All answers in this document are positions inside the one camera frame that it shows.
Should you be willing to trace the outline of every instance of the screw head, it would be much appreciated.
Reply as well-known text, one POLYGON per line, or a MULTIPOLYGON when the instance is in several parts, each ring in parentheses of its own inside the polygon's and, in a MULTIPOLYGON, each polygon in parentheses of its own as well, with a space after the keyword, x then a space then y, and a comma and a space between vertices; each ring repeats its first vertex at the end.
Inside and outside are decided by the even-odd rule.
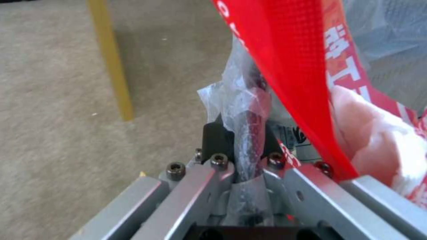
POLYGON ((225 154, 215 153, 211 156, 210 161, 211 166, 218 171, 224 171, 228 168, 228 158, 225 154))
POLYGON ((166 176, 172 181, 179 181, 185 176, 185 165, 180 162, 172 162, 166 167, 166 176))
POLYGON ((283 154, 279 152, 272 152, 268 155, 267 164, 269 167, 272 167, 277 170, 281 170, 285 167, 285 161, 283 159, 283 154))
POLYGON ((329 178, 333 177, 333 169, 331 165, 329 165, 327 162, 323 162, 323 161, 315 162, 314 167, 319 169, 323 174, 325 174, 329 178))
POLYGON ((201 148, 196 148, 196 153, 195 153, 195 155, 194 155, 194 159, 195 159, 197 162, 202 161, 202 149, 201 149, 201 148))

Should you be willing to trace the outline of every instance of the red strap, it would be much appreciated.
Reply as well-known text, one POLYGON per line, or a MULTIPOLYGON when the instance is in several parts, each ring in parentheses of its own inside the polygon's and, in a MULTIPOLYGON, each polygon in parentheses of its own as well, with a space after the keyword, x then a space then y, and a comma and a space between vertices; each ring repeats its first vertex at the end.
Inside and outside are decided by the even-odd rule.
POLYGON ((337 180, 357 177, 337 145, 328 105, 320 0, 213 0, 268 84, 337 180))

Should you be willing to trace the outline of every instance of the yellow table leg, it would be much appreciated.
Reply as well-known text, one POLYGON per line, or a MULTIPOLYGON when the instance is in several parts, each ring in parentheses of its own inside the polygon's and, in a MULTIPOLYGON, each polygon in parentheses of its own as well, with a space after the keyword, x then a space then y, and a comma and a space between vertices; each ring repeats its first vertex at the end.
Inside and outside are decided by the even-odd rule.
POLYGON ((123 73, 116 38, 111 28, 111 18, 107 5, 104 0, 87 0, 87 3, 98 36, 99 47, 110 74, 120 113, 123 120, 132 120, 134 117, 132 102, 123 73))

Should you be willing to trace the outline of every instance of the beige carpet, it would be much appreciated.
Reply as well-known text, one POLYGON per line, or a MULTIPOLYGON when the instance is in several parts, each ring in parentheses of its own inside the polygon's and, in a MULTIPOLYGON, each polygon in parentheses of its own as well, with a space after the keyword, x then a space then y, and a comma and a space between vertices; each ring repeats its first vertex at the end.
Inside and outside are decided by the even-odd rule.
POLYGON ((201 145, 196 90, 220 79, 231 44, 210 1, 110 8, 131 123, 118 114, 84 0, 0 4, 2 240, 67 238, 140 171, 157 176, 201 145))

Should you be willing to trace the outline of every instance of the metal plate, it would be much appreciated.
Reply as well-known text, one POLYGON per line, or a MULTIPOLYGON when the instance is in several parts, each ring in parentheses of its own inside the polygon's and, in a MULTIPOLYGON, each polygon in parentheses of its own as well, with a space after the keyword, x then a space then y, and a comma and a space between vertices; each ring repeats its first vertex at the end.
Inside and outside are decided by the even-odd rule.
POLYGON ((182 239, 193 224, 206 223, 221 192, 229 189, 234 165, 215 171, 194 165, 132 239, 182 239))
POLYGON ((344 239, 407 239, 312 165, 286 171, 284 186, 305 225, 327 222, 344 239))
POLYGON ((362 176, 340 185, 410 239, 427 239, 427 211, 376 179, 362 176))
POLYGON ((169 194, 166 182, 139 177, 71 240, 129 239, 169 194))

